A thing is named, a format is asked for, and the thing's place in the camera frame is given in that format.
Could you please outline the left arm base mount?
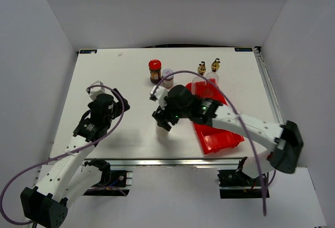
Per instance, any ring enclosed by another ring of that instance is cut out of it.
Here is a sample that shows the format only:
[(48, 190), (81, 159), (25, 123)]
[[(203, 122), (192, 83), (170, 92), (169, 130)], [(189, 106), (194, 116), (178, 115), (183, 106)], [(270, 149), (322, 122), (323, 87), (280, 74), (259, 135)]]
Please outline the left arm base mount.
[(133, 171), (113, 168), (102, 159), (85, 161), (82, 171), (89, 167), (96, 167), (101, 173), (100, 181), (85, 191), (84, 196), (126, 197), (132, 185)]

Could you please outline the dark-sauce glass bottle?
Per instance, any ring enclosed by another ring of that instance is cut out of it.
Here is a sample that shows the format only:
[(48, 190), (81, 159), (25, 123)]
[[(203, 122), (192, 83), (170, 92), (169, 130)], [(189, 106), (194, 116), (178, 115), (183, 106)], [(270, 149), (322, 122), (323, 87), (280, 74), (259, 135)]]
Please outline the dark-sauce glass bottle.
[(198, 75), (194, 77), (191, 84), (191, 92), (193, 95), (200, 94), (200, 90), (207, 84), (206, 80), (203, 79), (206, 73), (206, 67), (204, 61), (200, 62), (197, 68), (197, 73)]

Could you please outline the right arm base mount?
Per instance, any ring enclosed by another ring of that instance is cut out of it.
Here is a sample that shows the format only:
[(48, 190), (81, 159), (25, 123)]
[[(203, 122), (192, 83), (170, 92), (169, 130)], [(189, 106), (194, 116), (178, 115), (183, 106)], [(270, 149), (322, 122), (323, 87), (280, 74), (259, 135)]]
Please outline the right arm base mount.
[(242, 166), (247, 157), (239, 161), (236, 170), (218, 170), (219, 192), (221, 199), (258, 199), (262, 198), (261, 179), (265, 185), (269, 182), (269, 174), (255, 179), (242, 173)]

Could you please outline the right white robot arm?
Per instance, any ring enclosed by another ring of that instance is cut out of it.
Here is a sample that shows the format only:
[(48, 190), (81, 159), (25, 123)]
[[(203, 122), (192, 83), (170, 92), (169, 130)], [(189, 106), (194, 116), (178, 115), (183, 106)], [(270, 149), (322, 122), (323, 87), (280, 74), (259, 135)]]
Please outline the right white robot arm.
[(295, 122), (267, 123), (245, 114), (237, 115), (229, 106), (193, 95), (183, 85), (170, 90), (155, 86), (150, 92), (150, 100), (158, 102), (152, 116), (166, 131), (186, 118), (198, 125), (241, 135), (265, 147), (266, 152), (248, 157), (236, 172), (237, 181), (244, 186), (253, 182), (260, 172), (277, 170), (293, 174), (296, 170), (304, 142)]

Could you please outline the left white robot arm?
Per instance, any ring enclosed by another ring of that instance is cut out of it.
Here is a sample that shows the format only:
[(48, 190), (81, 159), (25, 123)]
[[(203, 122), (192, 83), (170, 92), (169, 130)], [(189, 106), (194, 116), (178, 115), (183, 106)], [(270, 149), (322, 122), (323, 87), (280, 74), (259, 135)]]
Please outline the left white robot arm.
[(103, 85), (87, 89), (92, 101), (64, 152), (50, 171), (32, 189), (21, 195), (25, 217), (43, 227), (60, 227), (72, 203), (93, 186), (105, 189), (111, 185), (110, 164), (101, 159), (86, 162), (97, 144), (115, 129), (112, 121), (122, 119), (129, 103), (117, 89), (105, 93)]

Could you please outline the silver-lid white shaker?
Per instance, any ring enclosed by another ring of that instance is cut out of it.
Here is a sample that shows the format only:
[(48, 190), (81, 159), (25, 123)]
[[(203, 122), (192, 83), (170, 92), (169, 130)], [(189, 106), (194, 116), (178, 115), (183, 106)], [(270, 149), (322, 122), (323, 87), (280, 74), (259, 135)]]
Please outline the silver-lid white shaker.
[(156, 126), (155, 132), (159, 137), (165, 137), (169, 134), (169, 132), (163, 127)]

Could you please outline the red-lid sauce jar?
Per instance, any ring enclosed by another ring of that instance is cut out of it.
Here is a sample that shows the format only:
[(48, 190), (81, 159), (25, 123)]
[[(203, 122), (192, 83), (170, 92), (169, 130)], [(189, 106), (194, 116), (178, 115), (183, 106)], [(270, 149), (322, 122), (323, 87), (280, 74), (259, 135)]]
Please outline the red-lid sauce jar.
[(152, 59), (148, 63), (149, 71), (150, 71), (150, 81), (153, 84), (157, 84), (162, 79), (161, 68), (162, 63), (158, 59)]

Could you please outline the clear glass bottle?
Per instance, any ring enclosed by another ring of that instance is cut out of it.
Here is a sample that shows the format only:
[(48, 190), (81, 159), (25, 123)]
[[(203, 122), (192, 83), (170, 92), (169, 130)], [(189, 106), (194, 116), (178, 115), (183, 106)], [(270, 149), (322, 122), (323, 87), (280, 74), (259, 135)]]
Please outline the clear glass bottle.
[[(211, 83), (213, 83), (214, 85), (217, 85), (219, 82), (219, 76), (217, 74), (217, 71), (220, 67), (220, 59), (216, 58), (214, 60), (214, 62), (211, 64), (211, 71), (206, 74), (205, 78), (207, 78)], [(205, 90), (203, 92), (203, 96), (204, 97), (212, 97), (213, 96), (213, 86), (212, 84), (207, 82), (205, 85)]]

